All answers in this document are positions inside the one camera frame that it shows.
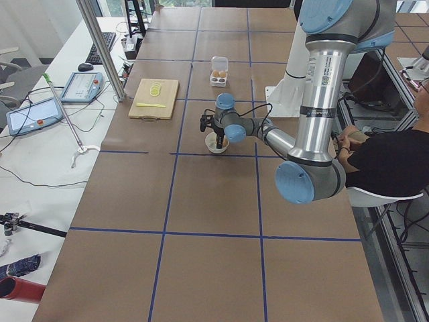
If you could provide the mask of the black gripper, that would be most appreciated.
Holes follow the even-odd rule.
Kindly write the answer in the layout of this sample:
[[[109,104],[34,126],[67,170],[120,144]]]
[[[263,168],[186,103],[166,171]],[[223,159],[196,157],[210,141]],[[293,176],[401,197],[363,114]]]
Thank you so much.
[[[216,148],[220,149],[224,147],[224,129],[219,127],[215,123],[215,111],[211,109],[205,109],[200,118],[200,131],[205,132],[206,128],[209,127],[216,133]]]

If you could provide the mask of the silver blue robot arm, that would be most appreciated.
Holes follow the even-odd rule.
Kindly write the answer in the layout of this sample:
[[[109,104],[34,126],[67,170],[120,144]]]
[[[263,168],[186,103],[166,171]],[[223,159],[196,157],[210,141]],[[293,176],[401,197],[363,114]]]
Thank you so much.
[[[346,174],[328,153],[328,145],[347,57],[388,46],[395,13],[395,1],[304,1],[297,31],[304,35],[301,46],[308,55],[297,83],[302,91],[297,134],[288,135],[267,117],[240,116],[228,93],[217,97],[212,115],[201,116],[200,128],[213,129],[218,146],[248,136],[268,145],[284,159],[275,172],[275,185],[291,203],[337,195]]]

